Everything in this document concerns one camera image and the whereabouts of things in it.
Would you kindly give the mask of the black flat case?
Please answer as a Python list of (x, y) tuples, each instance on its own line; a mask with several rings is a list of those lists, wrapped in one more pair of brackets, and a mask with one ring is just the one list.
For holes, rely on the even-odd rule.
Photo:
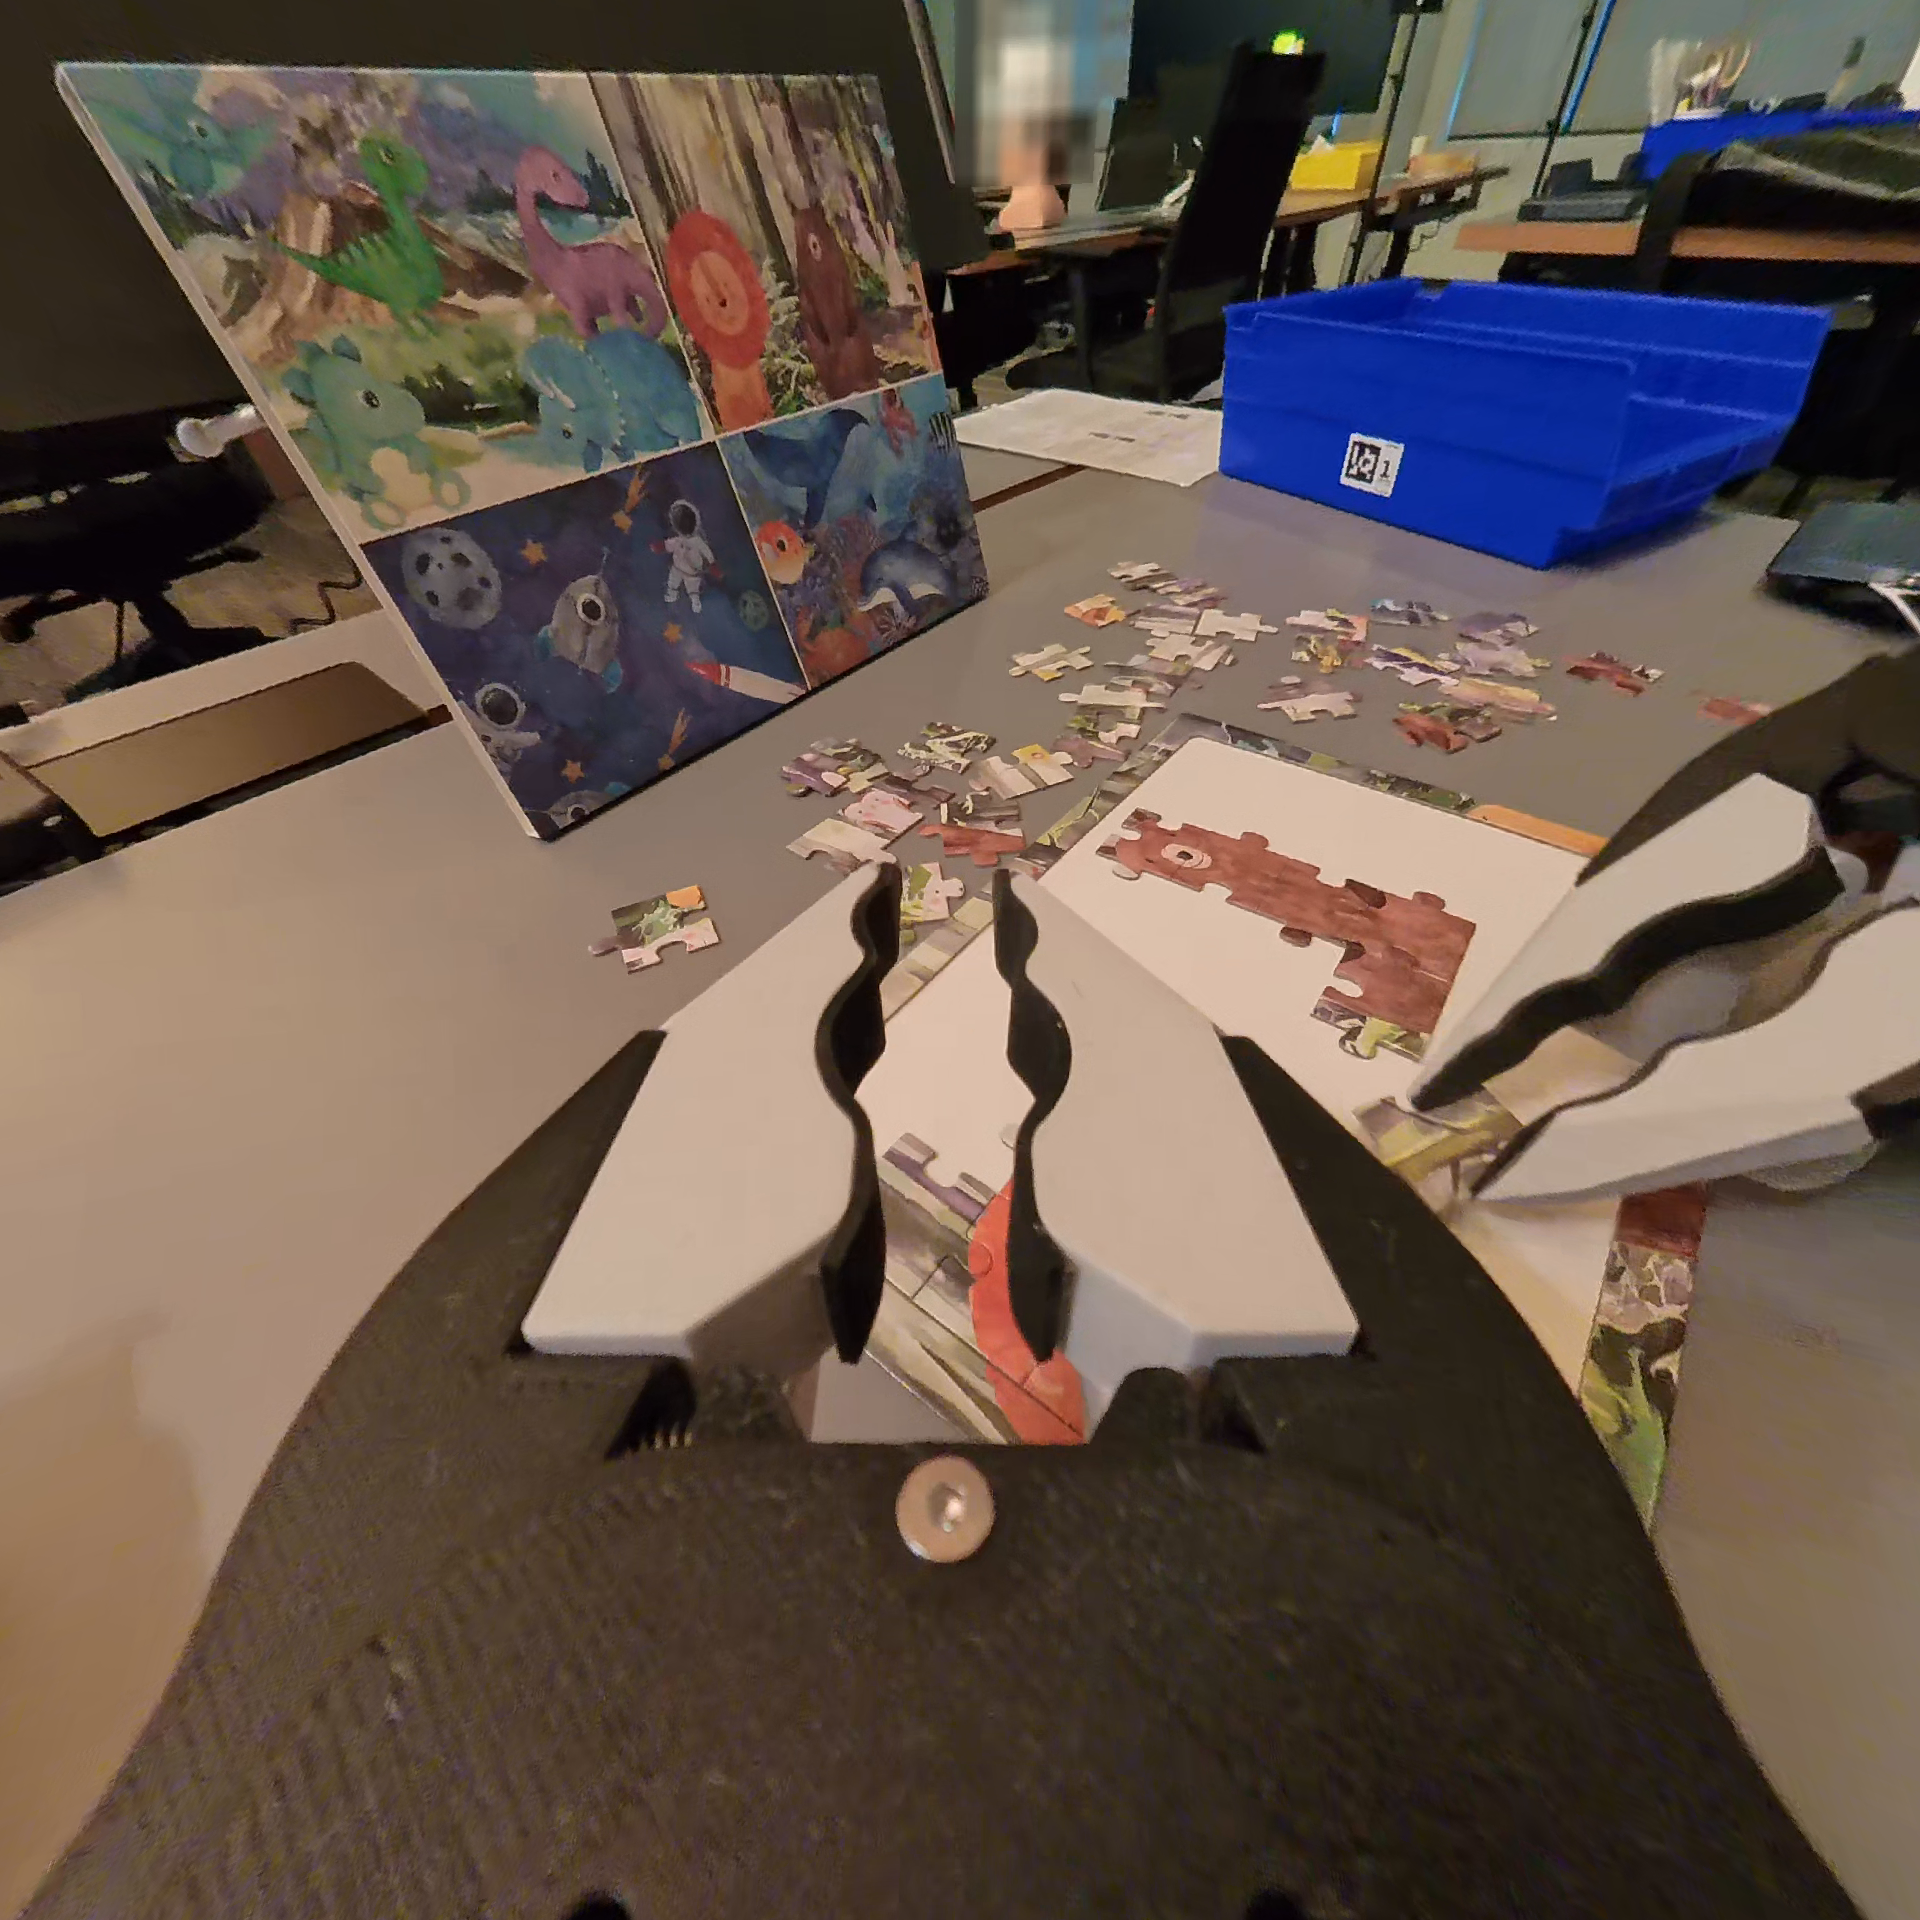
[(1766, 564), (1762, 583), (1834, 617), (1917, 629), (1917, 504), (1818, 507)]

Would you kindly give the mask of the assembled brown bear puzzle section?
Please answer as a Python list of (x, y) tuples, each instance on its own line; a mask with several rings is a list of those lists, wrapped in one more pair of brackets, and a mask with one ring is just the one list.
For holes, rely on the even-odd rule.
[(1313, 1019), (1337, 1028), (1340, 1049), (1357, 1061), (1425, 1061), (1476, 940), (1476, 924), (1439, 893), (1331, 880), (1254, 829), (1230, 836), (1133, 811), (1099, 840), (1097, 856), (1129, 880), (1222, 892), (1230, 909), (1275, 924), (1288, 946), (1330, 961)]

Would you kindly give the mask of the pile of jigsaw pieces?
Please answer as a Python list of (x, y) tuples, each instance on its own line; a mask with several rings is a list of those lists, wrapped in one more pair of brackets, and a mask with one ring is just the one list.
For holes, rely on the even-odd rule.
[[(1406, 685), (1433, 685), (1431, 703), (1405, 703), (1397, 708), (1397, 730), (1415, 745), (1431, 745), (1458, 755), (1467, 745), (1500, 739), (1520, 720), (1551, 717), (1553, 708), (1531, 679), (1546, 671), (1546, 658), (1528, 653), (1534, 625), (1523, 613), (1476, 613), (1458, 626), (1447, 653), (1406, 645), (1401, 641), (1362, 641), (1371, 626), (1431, 626), (1439, 613), (1418, 600), (1380, 596), (1368, 617), (1347, 617), (1340, 609), (1303, 609), (1293, 626), (1303, 634), (1296, 658), (1324, 668), (1377, 668)], [(967, 792), (950, 792), (941, 821), (921, 816), (919, 804), (930, 792), (901, 792), (883, 780), (864, 784), (854, 800), (814, 823), (789, 853), (799, 859), (822, 859), (838, 874), (863, 866), (894, 859), (891, 846), (906, 840), (906, 928), (946, 922), (963, 892), (957, 874), (946, 874), (930, 856), (941, 846), (946, 859), (967, 859), (978, 868), (994, 868), (1023, 853), (1058, 853), (1058, 834), (1029, 836), (1023, 805), (1012, 791), (995, 786), (998, 778), (1012, 784), (1044, 784), (1069, 778), (1074, 757), (1049, 747), (1025, 747), (1016, 760), (978, 760), (981, 778)], [(709, 897), (698, 886), (668, 887), (661, 897), (645, 897), (611, 917), (611, 935), (588, 951), (622, 953), (628, 970), (661, 964), (662, 946), (711, 946), (719, 940), (709, 924)]]

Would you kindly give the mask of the illustrated puzzle box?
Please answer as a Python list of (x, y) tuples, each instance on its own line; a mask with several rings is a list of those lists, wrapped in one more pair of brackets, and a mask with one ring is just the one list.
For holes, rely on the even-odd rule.
[(880, 79), (55, 75), (528, 836), (990, 595)]

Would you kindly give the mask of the blue storage crate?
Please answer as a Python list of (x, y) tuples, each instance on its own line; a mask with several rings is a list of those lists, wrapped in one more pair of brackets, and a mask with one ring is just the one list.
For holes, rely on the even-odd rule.
[(1870, 132), (1917, 123), (1917, 107), (1906, 103), (1788, 103), (1766, 111), (1714, 111), (1714, 114), (1677, 114), (1664, 123), (1654, 123), (1644, 134), (1633, 176), (1656, 183), (1676, 161), (1691, 154), (1719, 154), (1731, 142), (1753, 142), (1766, 137), (1799, 137), (1814, 132)]

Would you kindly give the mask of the jigsaw puzzle tray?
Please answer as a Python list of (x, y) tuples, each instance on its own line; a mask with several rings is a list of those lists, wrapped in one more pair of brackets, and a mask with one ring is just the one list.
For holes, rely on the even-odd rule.
[[(1121, 879), (1097, 856), (1133, 811), (1167, 823), (1254, 829), (1327, 879), (1384, 892), (1433, 892), (1476, 924), (1443, 1013), (1476, 999), (1571, 892), (1577, 856), (1546, 826), (1505, 826), (1492, 805), (1443, 791), (1394, 791), (1387, 778), (1311, 757), (1268, 757), (1278, 739), (1190, 717), (1070, 814), (1061, 848), (1039, 853), (1039, 879), (1125, 953), (1183, 991), (1218, 1028), (1246, 1036), (1337, 1120), (1405, 1174), (1523, 1308), (1628, 1489), (1654, 1520), (1668, 1470), (1668, 1427), (1706, 1232), (1706, 1187), (1627, 1200), (1489, 1208), (1471, 1183), (1523, 1122), (1574, 1095), (1599, 1089), (1619, 1061), (1585, 1036), (1551, 1040), (1496, 1089), (1419, 1118), (1405, 1089), (1419, 1063), (1357, 1061), (1313, 1019), (1330, 961), (1293, 951), (1275, 924), (1222, 892), (1191, 893), (1159, 879)], [(880, 1156), (899, 1135), (934, 1149), (941, 1174), (1004, 1184), (1009, 1149), (994, 1135), (998, 1061), (990, 1040), (995, 978), (994, 901), (967, 897), (924, 932), (887, 978), (887, 1051), (864, 1085)]]

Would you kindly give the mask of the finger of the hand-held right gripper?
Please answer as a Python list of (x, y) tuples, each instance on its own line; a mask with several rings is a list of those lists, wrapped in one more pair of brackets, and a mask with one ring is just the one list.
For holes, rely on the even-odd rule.
[(1660, 974), (1769, 940), (1843, 893), (1808, 796), (1750, 773), (1637, 848), (1590, 862), (1406, 1089), (1419, 1112), (1523, 1069), (1548, 1037), (1628, 1006)]
[(1917, 897), (1860, 897), (1766, 940), (1721, 1028), (1531, 1120), (1476, 1197), (1558, 1204), (1840, 1163), (1913, 1122)]

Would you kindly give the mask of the white paper sheet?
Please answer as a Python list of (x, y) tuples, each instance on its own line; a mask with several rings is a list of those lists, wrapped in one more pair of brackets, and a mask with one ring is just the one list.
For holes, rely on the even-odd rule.
[(1036, 387), (957, 419), (960, 443), (981, 452), (1194, 486), (1218, 469), (1218, 407)]

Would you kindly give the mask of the pale monitor stand base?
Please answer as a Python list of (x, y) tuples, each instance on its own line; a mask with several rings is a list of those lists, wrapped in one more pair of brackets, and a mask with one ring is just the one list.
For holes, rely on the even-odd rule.
[(13, 760), (13, 769), (112, 842), (448, 717), (445, 704), (420, 708), (367, 662), (330, 662), (33, 767)]

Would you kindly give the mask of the black high-back office chair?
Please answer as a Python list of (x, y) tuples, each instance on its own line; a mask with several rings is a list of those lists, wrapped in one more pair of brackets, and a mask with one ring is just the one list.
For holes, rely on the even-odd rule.
[(1327, 51), (1237, 49), (1164, 248), (1148, 324), (1104, 357), (1114, 394), (1175, 402), (1224, 368), (1229, 310), (1257, 298)]

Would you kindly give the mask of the blue plastic bin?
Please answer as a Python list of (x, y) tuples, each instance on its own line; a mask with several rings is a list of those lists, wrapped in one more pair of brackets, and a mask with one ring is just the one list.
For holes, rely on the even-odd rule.
[(1411, 277), (1230, 302), (1218, 467), (1553, 569), (1774, 462), (1830, 310)]

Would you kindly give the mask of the long wooden desk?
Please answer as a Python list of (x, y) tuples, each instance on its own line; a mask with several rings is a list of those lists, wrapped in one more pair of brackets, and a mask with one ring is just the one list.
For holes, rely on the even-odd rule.
[[(1368, 189), (1288, 189), (1275, 216), (1275, 237), (1263, 251), (1257, 298), (1291, 298), (1317, 287), (1317, 234), (1352, 221), (1352, 237), (1387, 237), (1384, 268), (1405, 268), (1418, 227), (1464, 219), (1478, 207), (1489, 183), (1508, 165), (1478, 162), (1467, 154), (1439, 154), (1433, 162), (1380, 181)], [(1174, 237), (1174, 211), (1092, 211), (1054, 227), (995, 234), (990, 251), (953, 274), (978, 277), (1012, 270), (1041, 257), (1111, 257), (1116, 251), (1157, 248)]]

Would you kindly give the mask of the clear pen holder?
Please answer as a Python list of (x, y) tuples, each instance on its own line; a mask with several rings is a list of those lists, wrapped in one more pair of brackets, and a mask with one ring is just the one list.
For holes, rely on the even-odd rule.
[(1753, 41), (1743, 37), (1656, 40), (1646, 51), (1646, 123), (1729, 111), (1750, 58)]

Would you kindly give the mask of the dark cloth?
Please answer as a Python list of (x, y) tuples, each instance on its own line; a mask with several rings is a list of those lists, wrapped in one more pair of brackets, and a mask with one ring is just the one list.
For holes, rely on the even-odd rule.
[(1707, 225), (1917, 227), (1917, 122), (1734, 139), (1691, 189)]

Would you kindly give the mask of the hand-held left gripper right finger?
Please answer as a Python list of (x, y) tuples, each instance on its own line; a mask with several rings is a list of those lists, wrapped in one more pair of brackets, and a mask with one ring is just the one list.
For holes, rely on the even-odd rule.
[(994, 887), (1016, 1332), (1074, 1370), (1088, 1424), (1142, 1370), (1348, 1358), (1337, 1278), (1229, 1036), (1029, 874)]

